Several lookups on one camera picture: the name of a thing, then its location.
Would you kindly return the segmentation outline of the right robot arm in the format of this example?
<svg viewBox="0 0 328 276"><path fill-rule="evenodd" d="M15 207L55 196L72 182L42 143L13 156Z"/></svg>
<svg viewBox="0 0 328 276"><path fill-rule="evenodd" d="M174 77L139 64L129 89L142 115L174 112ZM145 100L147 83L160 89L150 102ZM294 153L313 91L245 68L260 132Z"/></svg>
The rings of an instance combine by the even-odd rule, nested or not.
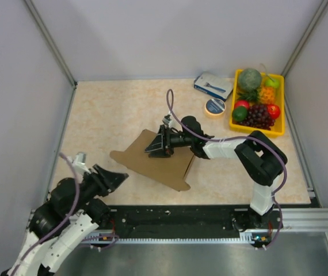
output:
<svg viewBox="0 0 328 276"><path fill-rule="evenodd" d="M286 155L260 131L248 136L216 139L205 134L193 116L184 117L180 124L181 131L167 124L160 125L156 137L144 152L151 158L169 158L175 148L188 147L196 157L206 160L238 159L254 181L249 222L254 227L263 227L275 206L277 181L286 174Z"/></svg>

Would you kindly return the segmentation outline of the brown cardboard box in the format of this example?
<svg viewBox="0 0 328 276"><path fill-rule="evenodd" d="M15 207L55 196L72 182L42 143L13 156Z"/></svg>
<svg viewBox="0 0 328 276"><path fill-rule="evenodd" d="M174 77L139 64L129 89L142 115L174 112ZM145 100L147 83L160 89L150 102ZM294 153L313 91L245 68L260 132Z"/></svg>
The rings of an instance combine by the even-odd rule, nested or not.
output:
<svg viewBox="0 0 328 276"><path fill-rule="evenodd" d="M126 168L173 190L190 190L185 180L194 161L194 154L184 147L177 148L169 158L151 158L144 149L155 136L154 132L145 129L125 151L111 151L109 155Z"/></svg>

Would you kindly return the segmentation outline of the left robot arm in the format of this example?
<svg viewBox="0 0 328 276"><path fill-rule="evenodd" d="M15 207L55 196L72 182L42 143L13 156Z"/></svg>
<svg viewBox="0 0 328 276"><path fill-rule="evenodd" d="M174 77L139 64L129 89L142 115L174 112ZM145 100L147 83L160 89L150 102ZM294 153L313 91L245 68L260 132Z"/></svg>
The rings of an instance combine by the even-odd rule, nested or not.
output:
<svg viewBox="0 0 328 276"><path fill-rule="evenodd" d="M18 258L2 275L54 275L66 258L98 228L113 224L110 208L100 198L129 177L95 164L82 181L64 178L35 211Z"/></svg>

